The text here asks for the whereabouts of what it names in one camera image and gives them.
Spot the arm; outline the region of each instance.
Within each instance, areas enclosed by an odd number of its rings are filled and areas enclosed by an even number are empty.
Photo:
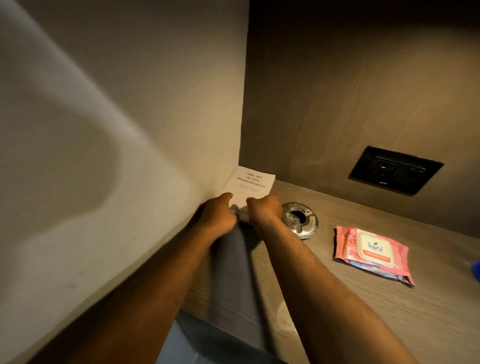
[[[71,363],[155,362],[210,245],[235,226],[228,208],[232,194],[210,200],[198,224],[174,247],[165,264],[155,267],[98,323]]]
[[[385,322],[281,221],[276,197],[247,202],[311,363],[418,363]]]

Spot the kara logo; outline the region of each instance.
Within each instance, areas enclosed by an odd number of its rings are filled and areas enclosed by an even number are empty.
[[[368,242],[368,247],[369,247],[370,249],[377,250],[377,251],[379,251],[380,253],[383,253],[383,251],[384,251],[383,247],[378,246],[378,243],[370,244],[370,242]]]

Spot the hand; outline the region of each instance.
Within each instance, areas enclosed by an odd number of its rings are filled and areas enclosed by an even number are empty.
[[[230,232],[237,223],[237,216],[230,211],[228,204],[233,194],[227,192],[207,201],[199,226],[208,229],[215,239]]]
[[[263,198],[247,198],[248,214],[253,225],[261,225],[271,219],[282,219],[282,205],[276,196]]]

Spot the wall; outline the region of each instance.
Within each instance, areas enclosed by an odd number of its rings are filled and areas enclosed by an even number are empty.
[[[0,1],[0,363],[24,362],[238,165],[248,2]]]
[[[240,165],[480,237],[478,10],[307,3],[251,4]],[[368,145],[445,166],[396,194],[348,179]]]

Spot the person's right arm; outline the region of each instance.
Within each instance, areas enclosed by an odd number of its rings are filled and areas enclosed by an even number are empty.
[[[311,363],[418,363],[385,322],[282,222],[276,197],[247,203]]]

